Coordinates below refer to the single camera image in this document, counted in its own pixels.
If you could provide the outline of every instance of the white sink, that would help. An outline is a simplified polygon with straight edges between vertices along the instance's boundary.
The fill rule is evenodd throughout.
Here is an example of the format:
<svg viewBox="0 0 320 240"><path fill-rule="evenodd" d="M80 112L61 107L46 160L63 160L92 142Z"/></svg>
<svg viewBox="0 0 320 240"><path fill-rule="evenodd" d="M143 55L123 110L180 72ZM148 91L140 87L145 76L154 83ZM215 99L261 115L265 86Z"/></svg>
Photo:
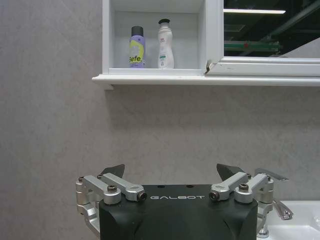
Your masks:
<svg viewBox="0 0 320 240"><path fill-rule="evenodd" d="M283 201L294 213L292 220L281 220L273 208L267 216L266 240L320 240L320 201Z"/></svg>

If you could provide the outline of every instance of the bottle label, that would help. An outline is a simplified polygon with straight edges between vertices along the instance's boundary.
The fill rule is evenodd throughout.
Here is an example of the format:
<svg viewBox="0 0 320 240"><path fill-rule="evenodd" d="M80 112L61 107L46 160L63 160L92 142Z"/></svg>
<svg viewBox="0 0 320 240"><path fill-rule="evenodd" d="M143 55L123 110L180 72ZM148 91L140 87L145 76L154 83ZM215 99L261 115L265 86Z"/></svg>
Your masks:
<svg viewBox="0 0 320 240"><path fill-rule="evenodd" d="M130 41L130 50L129 50L129 63L131 66L134 66L136 64L143 64L145 66L146 62L144 60L144 46L135 41Z"/></svg>
<svg viewBox="0 0 320 240"><path fill-rule="evenodd" d="M159 60L160 60L160 66L164 67L165 66L165 61L166 61L166 55L165 54L160 54Z"/></svg>

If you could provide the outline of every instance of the mirror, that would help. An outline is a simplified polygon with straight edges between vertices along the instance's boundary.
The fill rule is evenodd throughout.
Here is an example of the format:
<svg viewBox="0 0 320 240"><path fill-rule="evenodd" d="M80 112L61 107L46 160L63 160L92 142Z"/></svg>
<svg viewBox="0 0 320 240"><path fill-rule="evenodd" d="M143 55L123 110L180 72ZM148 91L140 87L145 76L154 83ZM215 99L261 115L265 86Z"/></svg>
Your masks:
<svg viewBox="0 0 320 240"><path fill-rule="evenodd" d="M224 0L223 12L224 56L320 58L320 0Z"/></svg>

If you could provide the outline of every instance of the gray wall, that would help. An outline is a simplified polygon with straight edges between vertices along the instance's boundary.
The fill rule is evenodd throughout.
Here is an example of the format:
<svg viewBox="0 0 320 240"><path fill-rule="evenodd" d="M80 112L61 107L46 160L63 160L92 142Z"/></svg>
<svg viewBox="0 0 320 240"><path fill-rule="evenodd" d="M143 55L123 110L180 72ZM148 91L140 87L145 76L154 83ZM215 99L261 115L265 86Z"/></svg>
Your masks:
<svg viewBox="0 0 320 240"><path fill-rule="evenodd" d="M124 163L143 184L220 181L216 163L288 176L278 197L319 200L320 88L122 86L101 71L102 9L0 1L0 229L4 240L93 240L78 176Z"/></svg>

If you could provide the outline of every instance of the silver metal bracket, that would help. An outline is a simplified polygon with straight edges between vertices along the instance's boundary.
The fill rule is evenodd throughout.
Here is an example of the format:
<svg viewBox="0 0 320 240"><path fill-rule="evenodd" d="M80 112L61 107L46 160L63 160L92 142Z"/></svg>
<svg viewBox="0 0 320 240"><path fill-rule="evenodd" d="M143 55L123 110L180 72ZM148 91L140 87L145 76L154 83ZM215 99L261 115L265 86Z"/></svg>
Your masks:
<svg viewBox="0 0 320 240"><path fill-rule="evenodd" d="M147 194L142 185L133 184L112 173L104 174L101 180L109 185L117 186L129 201L141 202L147 199Z"/></svg>
<svg viewBox="0 0 320 240"><path fill-rule="evenodd" d="M237 172L221 183L211 185L209 197L212 201L227 200L230 193L239 185L248 181L248 175L245 172Z"/></svg>
<svg viewBox="0 0 320 240"><path fill-rule="evenodd" d="M83 183L86 188L98 194L105 204L113 205L121 201L121 191L119 188L114 191L108 191L108 185L94 176L85 176Z"/></svg>
<svg viewBox="0 0 320 240"><path fill-rule="evenodd" d="M78 213L84 216L85 224L99 238L99 205L103 200L105 204L113 205L121 201L121 191L109 187L103 181L94 176L80 177L75 183L76 189L76 208Z"/></svg>
<svg viewBox="0 0 320 240"><path fill-rule="evenodd" d="M252 203L254 196L260 189L267 191L267 189L264 189L267 183L268 176L260 173L245 184L246 188L240 189L239 186L236 187L234 190L234 199L242 204Z"/></svg>

